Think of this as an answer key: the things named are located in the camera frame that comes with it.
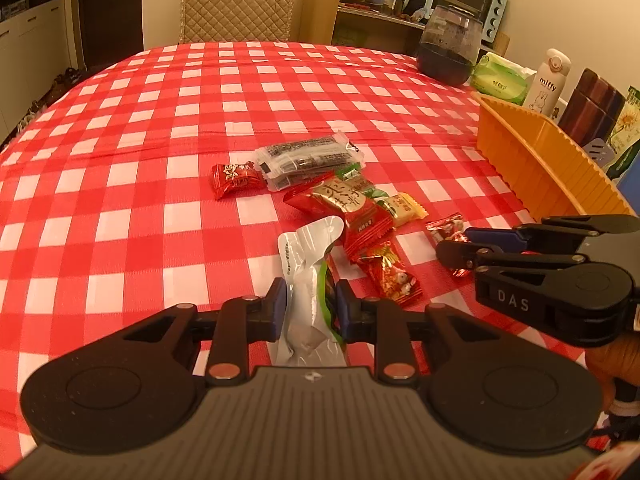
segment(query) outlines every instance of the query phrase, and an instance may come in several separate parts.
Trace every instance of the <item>red and white tablecloth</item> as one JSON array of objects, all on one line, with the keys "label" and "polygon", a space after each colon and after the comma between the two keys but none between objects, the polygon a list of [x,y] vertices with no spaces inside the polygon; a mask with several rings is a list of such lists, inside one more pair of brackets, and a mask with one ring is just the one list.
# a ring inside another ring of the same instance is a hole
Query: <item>red and white tablecloth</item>
[{"label": "red and white tablecloth", "polygon": [[[216,163],[257,146],[345,132],[365,175],[430,219],[530,221],[475,149],[478,104],[407,56],[297,43],[207,43],[146,51],[72,89],[0,155],[0,470],[33,447],[18,393],[40,365],[180,302],[219,308],[282,274],[276,239],[313,218],[282,193],[213,200]],[[559,344],[474,300],[437,262],[419,221],[398,229],[424,300],[448,303],[555,351]],[[332,257],[357,294],[373,284]],[[203,352],[196,369],[202,373]],[[366,345],[352,364],[370,364]],[[267,364],[264,343],[252,364]]]}]

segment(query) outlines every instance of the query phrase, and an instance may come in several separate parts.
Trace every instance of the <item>quilted chair cover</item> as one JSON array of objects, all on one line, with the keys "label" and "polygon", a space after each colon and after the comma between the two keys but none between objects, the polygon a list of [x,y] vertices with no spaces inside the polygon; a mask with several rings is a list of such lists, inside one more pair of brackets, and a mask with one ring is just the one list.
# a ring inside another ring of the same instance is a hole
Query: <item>quilted chair cover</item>
[{"label": "quilted chair cover", "polygon": [[181,0],[180,43],[287,41],[293,0]]}]

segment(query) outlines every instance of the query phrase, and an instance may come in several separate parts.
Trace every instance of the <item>orange tray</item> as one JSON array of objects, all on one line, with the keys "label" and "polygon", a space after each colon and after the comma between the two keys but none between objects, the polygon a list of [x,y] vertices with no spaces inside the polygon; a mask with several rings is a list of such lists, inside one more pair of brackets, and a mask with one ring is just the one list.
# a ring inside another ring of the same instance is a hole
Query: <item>orange tray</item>
[{"label": "orange tray", "polygon": [[478,150],[531,216],[636,215],[602,170],[545,116],[475,92]]}]

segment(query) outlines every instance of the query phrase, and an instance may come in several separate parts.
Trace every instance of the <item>white pouch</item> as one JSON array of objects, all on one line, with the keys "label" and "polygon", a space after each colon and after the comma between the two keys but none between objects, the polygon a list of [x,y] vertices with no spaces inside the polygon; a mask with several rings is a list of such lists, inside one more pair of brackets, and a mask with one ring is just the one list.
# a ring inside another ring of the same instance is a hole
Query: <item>white pouch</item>
[{"label": "white pouch", "polygon": [[287,282],[287,312],[278,342],[271,345],[276,366],[346,366],[339,337],[330,328],[334,282],[325,255],[342,234],[340,217],[327,216],[278,237]]}]

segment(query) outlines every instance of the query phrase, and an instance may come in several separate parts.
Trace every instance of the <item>red snack package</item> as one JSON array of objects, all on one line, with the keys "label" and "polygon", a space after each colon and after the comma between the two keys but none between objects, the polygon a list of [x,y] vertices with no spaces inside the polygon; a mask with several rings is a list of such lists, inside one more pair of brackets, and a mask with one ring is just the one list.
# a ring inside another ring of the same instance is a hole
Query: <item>red snack package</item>
[{"label": "red snack package", "polygon": [[384,238],[365,248],[356,262],[376,284],[381,297],[402,305],[422,295],[420,282],[406,271],[391,238]]},{"label": "red snack package", "polygon": [[[453,240],[455,242],[469,241],[469,238],[467,238],[464,233],[465,225],[460,213],[453,213],[453,215],[447,216],[446,218],[427,222],[424,227],[436,245],[443,240]],[[461,278],[471,271],[469,269],[451,269],[451,272],[454,277]]]},{"label": "red snack package", "polygon": [[212,168],[211,187],[213,197],[218,200],[224,194],[236,189],[263,189],[267,185],[262,174],[254,170],[254,164],[216,164]]},{"label": "red snack package", "polygon": [[344,251],[350,259],[394,224],[392,216],[372,199],[345,184],[333,172],[291,187],[284,195],[290,206],[317,216],[344,220]]}]

